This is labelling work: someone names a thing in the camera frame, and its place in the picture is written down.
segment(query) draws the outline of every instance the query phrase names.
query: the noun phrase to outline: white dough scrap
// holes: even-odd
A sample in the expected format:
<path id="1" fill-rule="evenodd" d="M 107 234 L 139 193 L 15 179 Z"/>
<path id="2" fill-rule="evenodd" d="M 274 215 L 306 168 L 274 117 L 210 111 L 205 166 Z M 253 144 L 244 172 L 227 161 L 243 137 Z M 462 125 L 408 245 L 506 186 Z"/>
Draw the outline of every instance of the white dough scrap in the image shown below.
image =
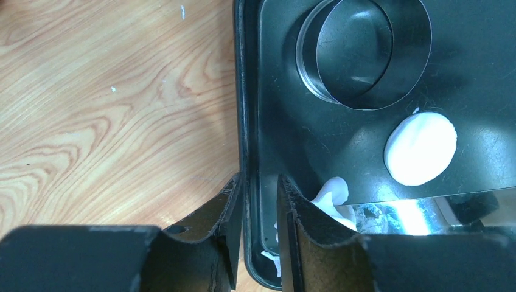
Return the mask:
<path id="1" fill-rule="evenodd" d="M 383 159 L 391 176 L 405 186 L 435 179 L 450 165 L 457 149 L 457 132 L 438 113 L 406 118 L 387 140 Z"/>

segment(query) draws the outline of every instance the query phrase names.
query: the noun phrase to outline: white oval object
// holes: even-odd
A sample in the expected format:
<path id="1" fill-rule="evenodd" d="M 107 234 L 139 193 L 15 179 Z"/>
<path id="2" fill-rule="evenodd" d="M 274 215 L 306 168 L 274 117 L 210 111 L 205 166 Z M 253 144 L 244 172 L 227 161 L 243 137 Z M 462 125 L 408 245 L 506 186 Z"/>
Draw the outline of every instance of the white oval object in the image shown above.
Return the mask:
<path id="1" fill-rule="evenodd" d="M 387 140 L 383 159 L 391 176 L 405 186 L 435 179 L 450 165 L 457 149 L 457 132 L 438 113 L 406 118 Z"/>

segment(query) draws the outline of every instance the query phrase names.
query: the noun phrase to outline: wood grain pattern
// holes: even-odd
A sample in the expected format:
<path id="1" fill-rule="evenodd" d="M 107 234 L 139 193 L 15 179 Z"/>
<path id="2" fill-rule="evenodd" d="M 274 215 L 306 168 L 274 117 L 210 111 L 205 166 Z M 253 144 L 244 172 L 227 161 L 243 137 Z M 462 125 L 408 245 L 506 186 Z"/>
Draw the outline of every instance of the wood grain pattern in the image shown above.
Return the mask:
<path id="1" fill-rule="evenodd" d="M 238 171 L 232 34 L 232 0 L 1 1 L 0 236 L 214 196 Z M 239 290 L 262 290 L 243 261 Z"/>

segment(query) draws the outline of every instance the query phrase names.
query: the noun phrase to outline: wood grain surface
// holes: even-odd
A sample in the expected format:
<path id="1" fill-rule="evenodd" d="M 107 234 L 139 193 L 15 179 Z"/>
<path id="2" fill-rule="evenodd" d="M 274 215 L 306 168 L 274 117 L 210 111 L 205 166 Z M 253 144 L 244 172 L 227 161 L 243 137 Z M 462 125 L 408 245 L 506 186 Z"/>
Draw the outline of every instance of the wood grain surface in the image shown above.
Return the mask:
<path id="1" fill-rule="evenodd" d="M 238 171 L 232 0 L 0 0 L 0 236 L 168 226 Z M 239 266 L 238 291 L 265 291 Z"/>

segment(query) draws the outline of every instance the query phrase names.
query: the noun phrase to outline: white dough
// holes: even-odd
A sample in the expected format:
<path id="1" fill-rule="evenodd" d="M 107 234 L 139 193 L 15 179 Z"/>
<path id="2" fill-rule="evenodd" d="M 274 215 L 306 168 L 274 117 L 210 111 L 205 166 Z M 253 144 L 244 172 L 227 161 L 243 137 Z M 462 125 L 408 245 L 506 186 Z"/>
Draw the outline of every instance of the white dough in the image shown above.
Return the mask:
<path id="1" fill-rule="evenodd" d="M 392 177 L 405 186 L 435 179 L 450 165 L 457 149 L 457 132 L 438 113 L 406 118 L 387 140 L 383 159 Z"/>

